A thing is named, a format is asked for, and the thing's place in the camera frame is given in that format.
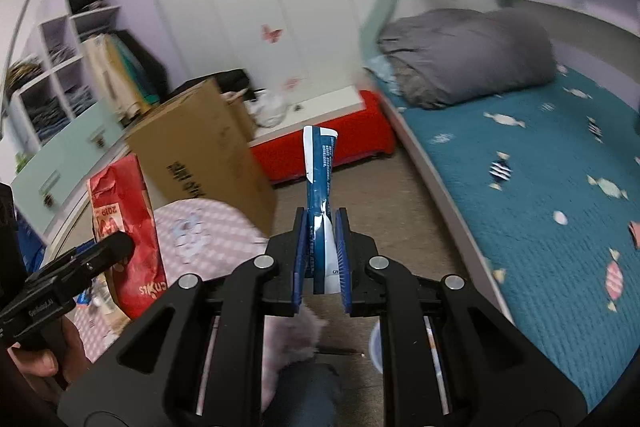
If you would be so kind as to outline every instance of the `human hand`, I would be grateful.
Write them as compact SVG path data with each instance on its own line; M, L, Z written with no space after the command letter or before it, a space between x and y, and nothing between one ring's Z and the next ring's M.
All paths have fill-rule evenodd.
M34 377L53 377L62 365L62 376L71 383L91 366L84 353L78 328L66 317L62 317L62 334L66 341L66 353L62 364L60 360L56 360L50 349L27 351L21 349L20 344L14 344L7 350L30 386L44 399L52 399L52 393L42 380Z

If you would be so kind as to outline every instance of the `drawer knob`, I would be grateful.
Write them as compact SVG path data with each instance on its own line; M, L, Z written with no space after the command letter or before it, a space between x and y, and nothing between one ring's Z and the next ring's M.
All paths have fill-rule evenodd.
M44 206L46 206L47 208L51 208L54 204L54 199L53 196L51 194L45 194L42 197L42 203L44 203Z

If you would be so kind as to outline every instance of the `light green drawer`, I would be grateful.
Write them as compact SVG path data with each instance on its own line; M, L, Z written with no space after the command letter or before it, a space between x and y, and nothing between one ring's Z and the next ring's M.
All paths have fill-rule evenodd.
M16 207L41 235L71 191L124 133L97 102L56 134L12 183Z

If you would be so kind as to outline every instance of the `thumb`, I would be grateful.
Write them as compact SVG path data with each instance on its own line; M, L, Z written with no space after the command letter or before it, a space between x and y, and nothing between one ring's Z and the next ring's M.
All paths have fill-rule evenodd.
M58 372L58 361L49 349L27 351L19 347L10 347L8 352L18 370L24 375L52 377Z

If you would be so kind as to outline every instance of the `red package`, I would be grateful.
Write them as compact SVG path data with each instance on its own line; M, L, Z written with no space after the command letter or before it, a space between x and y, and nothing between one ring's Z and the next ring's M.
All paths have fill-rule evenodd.
M133 239L133 255L111 269L114 299L136 319L167 288L156 223L135 154L110 164L88 181L94 235L101 241L122 230Z

